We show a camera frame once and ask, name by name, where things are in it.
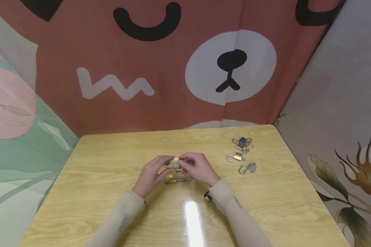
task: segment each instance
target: white zigzag mark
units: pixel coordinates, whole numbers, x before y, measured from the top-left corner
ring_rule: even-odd
[[[115,75],[106,75],[102,80],[92,85],[91,76],[86,68],[77,68],[78,81],[81,87],[82,96],[92,99],[106,89],[112,87],[118,96],[124,101],[132,99],[139,91],[143,91],[148,96],[154,95],[154,89],[144,78],[137,78],[127,89]]]

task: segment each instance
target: hand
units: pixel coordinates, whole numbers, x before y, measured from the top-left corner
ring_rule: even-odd
[[[145,198],[149,193],[151,193],[155,187],[162,181],[162,179],[174,171],[173,169],[165,169],[160,174],[158,174],[159,169],[167,162],[174,159],[174,156],[169,155],[159,155],[152,161],[145,164],[140,172],[139,178],[133,187],[133,192],[141,198]]]
[[[178,164],[183,167],[182,174],[190,172],[195,179],[210,187],[220,180],[203,153],[185,153],[179,157]]]

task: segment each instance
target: wooden table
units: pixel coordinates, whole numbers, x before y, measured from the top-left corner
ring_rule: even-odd
[[[252,174],[232,138],[252,137]],[[159,154],[204,153],[275,247],[349,246],[300,165],[272,125],[84,136],[19,246],[83,246],[110,214],[141,167]],[[119,246],[236,246],[225,216],[197,180],[161,184],[125,230]]]

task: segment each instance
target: padlock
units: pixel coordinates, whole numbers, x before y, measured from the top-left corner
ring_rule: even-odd
[[[236,152],[234,156],[227,155],[227,161],[233,162],[232,160],[229,159],[229,157],[232,157],[232,158],[236,159],[237,161],[245,161],[246,160],[246,158],[242,157],[242,154],[238,153],[238,152]]]
[[[246,148],[245,144],[244,143],[238,143],[238,145],[236,146],[237,149],[239,149],[240,151],[242,151],[242,153],[244,154],[247,154],[250,149]]]
[[[177,179],[177,173],[183,171],[183,169],[180,169],[180,166],[177,163],[178,160],[179,158],[174,158],[169,162],[169,164],[163,166],[165,169],[175,170],[175,171],[170,172],[164,177],[163,181],[165,184],[175,183],[177,181],[190,181],[194,178],[194,177],[190,177],[187,179]]]
[[[241,169],[242,169],[242,167],[243,166],[240,166],[239,167],[239,169],[238,169],[238,172],[240,173],[240,174],[245,174],[248,170],[249,171],[251,171],[251,173],[253,173],[255,170],[256,170],[256,168],[257,168],[257,166],[256,166],[256,164],[253,162],[253,163],[249,163],[247,166],[246,166],[246,169],[244,170],[244,171],[240,171]]]
[[[237,139],[232,139],[232,142],[235,143],[235,144],[240,144],[240,143],[243,143],[246,147],[251,145],[251,138],[244,138],[244,137],[241,137],[239,140]]]

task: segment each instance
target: arm sleeve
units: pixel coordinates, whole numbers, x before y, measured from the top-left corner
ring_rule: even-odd
[[[118,199],[112,213],[87,242],[85,247],[115,247],[121,233],[143,209],[143,198],[136,195],[132,190],[127,190]]]
[[[217,184],[209,188],[209,194],[213,198],[217,208],[227,216],[239,247],[272,246],[256,221],[235,197],[232,187],[225,179],[220,179]]]

